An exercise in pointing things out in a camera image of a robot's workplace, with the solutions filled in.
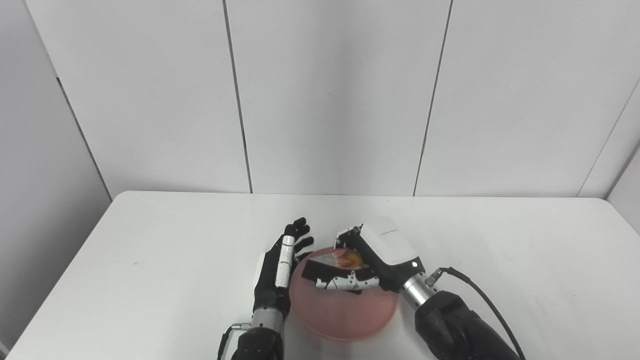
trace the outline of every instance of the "white wall panel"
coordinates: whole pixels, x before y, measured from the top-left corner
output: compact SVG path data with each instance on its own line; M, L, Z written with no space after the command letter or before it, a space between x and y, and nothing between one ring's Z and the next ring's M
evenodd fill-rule
M640 152L637 152L607 199L640 234Z
M637 84L578 196L605 197L640 140L640 90Z
M449 2L228 2L253 189L411 195Z
M108 206L24 3L0 1L0 343L17 341Z
M248 191L221 1L27 4L113 196Z
M417 195L576 196L638 79L638 24L635 0L455 1Z

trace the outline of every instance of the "wall seam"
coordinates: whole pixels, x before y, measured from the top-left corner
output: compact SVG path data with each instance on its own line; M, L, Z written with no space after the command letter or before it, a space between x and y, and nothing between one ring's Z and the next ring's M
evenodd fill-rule
M222 9L225 13L225 25L227 27L227 41L229 42L229 55L231 56L231 71L234 76L234 88L236 90L236 103L238 107L238 119L240 120L240 132L242 134L242 145L244 147L244 163L246 164L246 176L249 182L249 193L253 193L253 183L251 180L251 169L249 167L249 152L246 149L246 135L244 133L244 119L242 116L242 105L240 103L240 90L238 88L238 78L236 73L236 59L234 56L234 46L231 42L231 28L229 26L229 15L227 11L227 0L222 0Z
M638 88L638 83L640 83L640 78L638 78L638 80L636 81L636 84L634 85L634 88L631 90L631 93L629 94L629 97L627 98L627 101L622 106L622 110L620 110L620 113L618 114L618 118L616 119L616 121L613 124L613 127L609 131L609 135L607 135L607 139L602 144L602 147L600 148L600 152L598 153L598 156L596 156L596 160L591 165L591 168L589 169L589 172L587 173L587 176L584 178L584 181L582 182L582 185L580 185L580 188L578 189L578 193L575 194L575 197L580 196L580 193L582 192L582 189L584 188L584 185L587 183L587 180L589 180L589 177L591 176L591 173L592 173L593 169L596 167L596 164L598 163L598 160L600 159L600 156L602 155L602 153L604 152L604 149L607 147L607 144L609 143L609 139L611 138L611 135L613 135L613 132L616 130L616 127L618 126L618 122L620 121L620 118L622 118L622 114L624 114L625 110L627 109L627 105L629 104L629 101L631 101L631 97L634 95L634 92L636 92L636 89ZM622 167L622 171L618 174L616 180L614 180L613 185L609 188L609 190L607 191L607 193L605 194L603 199L606 199L609 196L611 190L613 189L615 184L620 179L620 176L622 175L622 172L624 172L624 170L627 168L629 161L630 160L627 160L625 165Z
M633 161L633 159L635 158L635 156L636 156L636 154L637 154L639 149L640 149L640 140L638 140L638 142L636 143L636 146L634 146L633 151L631 152L631 154L629 155L629 157L625 161L625 164L622 166L622 169L620 170L620 172L616 176L616 179L611 184L611 187L609 187L609 189L607 190L607 193L604 195L603 199L605 199L605 200L609 199L609 196L611 195L611 192L613 191L613 189L615 189L616 185L618 185L618 182L620 182L620 179L622 178L622 175L624 175L625 171L627 171L627 168L631 164L631 161Z
M433 91L431 93L431 103L429 104L429 113L427 115L427 124L424 128L424 138L422 139L422 149L420 150L420 160L418 162L418 171L415 175L415 184L413 185L413 195L418 188L418 179L420 179L420 168L422 167L422 157L424 156L424 148L427 145L427 132L431 123L431 111L433 110L433 100L436 97L436 87L438 86L438 77L440 76L440 66L442 65L442 55L444 54L444 45L447 41L447 32L449 30L449 20L451 19L451 10L453 9L453 0L449 3L449 13L447 14L447 24L444 26L444 36L442 37L442 47L440 48L440 57L438 58L438 68L436 69L436 78L433 81Z
M27 5L27 2L25 0L22 0L22 5L24 6L24 9L27 11L27 14L29 14L29 20L31 21L31 26L35 30L36 37L40 41L40 46L42 47L45 55L47 56L47 61L49 62L49 66L51 66L51 70L56 75L56 77L58 77L58 71L56 71L56 67L53 66L53 60L51 60L51 55L49 55L49 51L47 50L47 47L44 45L44 40L42 40L42 36L40 35L40 30L38 30L38 26L36 25L36 20L33 18L33 15L31 14L31 10L29 10L29 6Z
M98 177L100 178L100 182L102 183L102 187L104 187L104 191L107 193L107 196L109 197L109 201L113 202L113 198L111 197L111 193L109 193L109 188L107 188L107 184L104 182L104 177L102 176L102 172L100 171L100 168L98 167L98 163L95 161L95 158L93 157L93 152L91 151L91 148L89 147L89 143L86 141L86 137L84 135L84 132L82 131L82 127L80 126L80 122L78 122L78 119L76 117L76 112L74 111L73 107L71 107L71 102L69 101L69 98L67 97L67 92L65 91L65 87L62 85L62 80L60 80L60 78L56 78L56 80L58 80L58 85L60 86L60 90L62 91L62 95L65 97L65 101L67 102L67 106L69 107L69 110L71 111L71 115L74 118L74 121L76 122L76 127L78 129L78 131L80 132L80 136L82 136L82 141L84 141L84 146L86 147L86 150L89 152L89 157L91 157L91 161L93 162L93 166L95 167L95 171L98 172Z

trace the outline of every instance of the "table surface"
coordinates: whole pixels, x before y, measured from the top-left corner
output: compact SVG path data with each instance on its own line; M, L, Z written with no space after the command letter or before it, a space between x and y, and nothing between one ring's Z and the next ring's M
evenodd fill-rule
M640 236L603 200L125 192L8 360L214 359L221 333L250 318L258 255L284 225L306 216L318 249L376 215L428 270L475 280L529 360L640 357ZM507 338L472 289L438 285ZM366 340L321 340L295 315L284 336L288 359L435 359L403 301Z

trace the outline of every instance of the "transparent pink bowl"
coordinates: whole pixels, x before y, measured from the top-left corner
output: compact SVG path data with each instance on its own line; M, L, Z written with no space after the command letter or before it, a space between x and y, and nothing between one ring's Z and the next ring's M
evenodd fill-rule
M328 254L330 247L309 257ZM384 329L396 312L397 294L380 288L363 290L355 295L340 290L316 288L301 277L307 260L296 268L289 285L291 307L314 333L335 341L356 341Z

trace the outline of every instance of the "robotic hand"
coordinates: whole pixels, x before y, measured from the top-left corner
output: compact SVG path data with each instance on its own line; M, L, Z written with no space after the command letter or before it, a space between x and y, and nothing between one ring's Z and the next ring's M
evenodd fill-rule
M357 251L378 276L383 290L402 294L415 310L415 330L438 359L524 360L517 342L520 357L458 295L438 291L433 285L446 271L471 284L488 300L486 295L455 269L441 268L428 275L420 257L390 218L378 218L339 233L336 247Z
M297 219L287 225L278 241L264 255L260 277L253 291L255 300L251 327L240 335L233 360L283 359L280 331L291 308L289 278L300 261L311 253L295 256L295 253L314 243L313 237L298 241L309 231L307 219Z

